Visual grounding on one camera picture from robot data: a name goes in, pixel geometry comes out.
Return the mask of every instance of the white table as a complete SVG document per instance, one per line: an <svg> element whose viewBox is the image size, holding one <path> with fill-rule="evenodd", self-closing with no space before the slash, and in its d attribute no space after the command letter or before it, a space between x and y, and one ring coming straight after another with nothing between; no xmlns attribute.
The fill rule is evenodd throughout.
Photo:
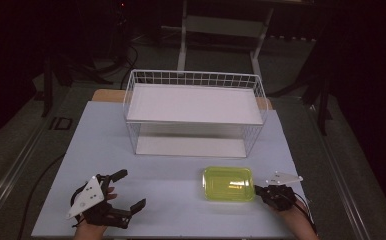
<svg viewBox="0 0 386 240"><path fill-rule="evenodd" d="M67 154L53 182L32 235L71 237L75 219L66 220L74 191L96 174L121 169L128 176L111 184L115 208L129 209L146 198L128 229L108 228L114 238L292 238L283 222L256 197L252 202L205 199L202 172L208 166L249 167L254 184L266 186L274 171L297 174L280 121L269 111L248 158L217 159L134 155L122 104L88 102ZM304 196L300 183L291 185Z"/></svg>

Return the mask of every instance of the metal wire grid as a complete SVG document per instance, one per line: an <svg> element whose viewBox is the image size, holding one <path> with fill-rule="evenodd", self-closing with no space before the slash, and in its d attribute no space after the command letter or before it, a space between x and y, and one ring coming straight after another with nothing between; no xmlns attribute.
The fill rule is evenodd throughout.
<svg viewBox="0 0 386 240"><path fill-rule="evenodd" d="M130 73L124 97L123 111L125 120L127 120L128 117L136 83L253 89L263 123L265 123L266 120L268 102L266 101L261 78L258 75L220 72L133 70ZM127 127L134 152L136 152L141 123L131 123L127 121ZM262 126L242 127L246 155L252 150L261 129Z"/></svg>

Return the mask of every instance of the yellow container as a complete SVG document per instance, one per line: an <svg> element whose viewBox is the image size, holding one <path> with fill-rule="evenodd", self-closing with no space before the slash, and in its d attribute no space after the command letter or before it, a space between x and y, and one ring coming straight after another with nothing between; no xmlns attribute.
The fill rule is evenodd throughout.
<svg viewBox="0 0 386 240"><path fill-rule="evenodd" d="M255 189L252 171L241 167L207 167L203 172L206 199L211 201L252 201Z"/></svg>

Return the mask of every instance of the person's arm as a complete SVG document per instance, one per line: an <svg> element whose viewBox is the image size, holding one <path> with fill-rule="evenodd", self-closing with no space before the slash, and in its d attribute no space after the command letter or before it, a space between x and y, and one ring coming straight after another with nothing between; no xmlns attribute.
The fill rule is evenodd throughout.
<svg viewBox="0 0 386 240"><path fill-rule="evenodd" d="M296 204L303 210L307 211L305 205L297 200ZM293 206L289 210L277 212L278 215L284 220L287 227L299 240L318 240L317 234L308 221L307 216L304 215L296 206Z"/></svg>
<svg viewBox="0 0 386 240"><path fill-rule="evenodd" d="M108 188L107 200L112 200L117 197L117 194L113 194L114 187ZM77 225L77 230L73 240L101 240L108 226L96 226L87 223L87 221L81 220Z"/></svg>

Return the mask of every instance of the black cable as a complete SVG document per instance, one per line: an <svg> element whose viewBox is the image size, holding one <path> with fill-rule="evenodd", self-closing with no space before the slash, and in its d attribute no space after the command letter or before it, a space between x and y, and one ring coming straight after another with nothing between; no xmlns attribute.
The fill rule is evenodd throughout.
<svg viewBox="0 0 386 240"><path fill-rule="evenodd" d="M303 204L305 204L305 207L306 209L308 209L308 216L311 216L311 211L309 211L309 205L307 203L307 201L305 201L305 199L303 199L303 197L297 193L294 193L297 197L300 198L300 200L303 202Z"/></svg>
<svg viewBox="0 0 386 240"><path fill-rule="evenodd" d="M107 67L103 67L103 68L99 68L99 69L91 69L91 71L96 73L96 74L103 75L106 73L116 71L123 66L124 66L124 59L122 57L118 57L112 65L107 66Z"/></svg>
<svg viewBox="0 0 386 240"><path fill-rule="evenodd" d="M34 183L34 186L33 188L31 189L31 192L30 192L30 195L28 197L28 200L27 200L27 203L25 204L25 210L24 210L24 215L22 216L22 221L21 221L21 226L19 227L19 234L18 234L18 238L17 240L20 240L22 238L22 233L24 232L24 226L25 226L25 220L27 218L27 213L28 213L28 207L30 206L30 202L31 202L31 199L34 195L34 191L38 185L38 183L40 182L40 180L43 178L43 176L46 174L47 171L49 171L49 169L54 165L56 164L57 162L59 162L59 160L62 160L63 157L65 156L65 153L60 155L58 158L56 158L55 160L53 160L53 162L51 162L49 164L49 166L47 166L47 168L41 173L40 177L37 179L37 181Z"/></svg>
<svg viewBox="0 0 386 240"><path fill-rule="evenodd" d="M124 84L125 79L127 78L128 74L131 72L131 70L136 68L136 62L137 62L137 59L139 57L139 52L137 51L137 49L135 47L131 46L131 45L129 47L134 50L134 53L136 55L134 57L134 61L133 62L131 62L131 60L127 57L127 62L128 62L128 64L130 64L130 67L128 68L127 72L124 74L124 76L121 79L121 84L119 86L120 90L122 90L122 85Z"/></svg>
<svg viewBox="0 0 386 240"><path fill-rule="evenodd" d="M290 202L293 206L295 206L296 208L298 208L306 217L309 217L309 213L305 212L305 210L303 210L303 208L301 208L299 205L297 205L297 203L295 202L292 202L292 200L290 200L287 196L281 194L281 193L277 193L277 195L280 195L282 196L283 198L285 198L288 202Z"/></svg>
<svg viewBox="0 0 386 240"><path fill-rule="evenodd" d="M74 227L78 227L78 226L80 226L80 224L83 222L85 220L85 218L83 218L83 219L77 219L77 224L74 224L74 225L72 225L72 227L74 228Z"/></svg>

